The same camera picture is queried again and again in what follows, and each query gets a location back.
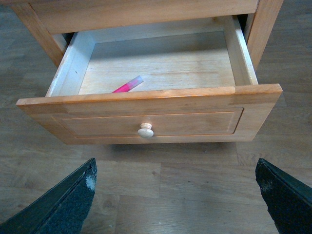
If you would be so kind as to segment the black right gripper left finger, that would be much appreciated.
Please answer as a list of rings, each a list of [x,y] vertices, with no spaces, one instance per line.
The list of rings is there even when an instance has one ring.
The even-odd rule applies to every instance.
[[[2,234],[79,234],[96,191],[97,165],[89,159],[28,207],[0,225]]]

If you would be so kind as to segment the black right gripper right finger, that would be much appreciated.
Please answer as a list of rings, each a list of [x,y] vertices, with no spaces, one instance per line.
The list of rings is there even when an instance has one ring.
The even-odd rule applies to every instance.
[[[312,188],[260,158],[256,181],[280,234],[312,232]]]

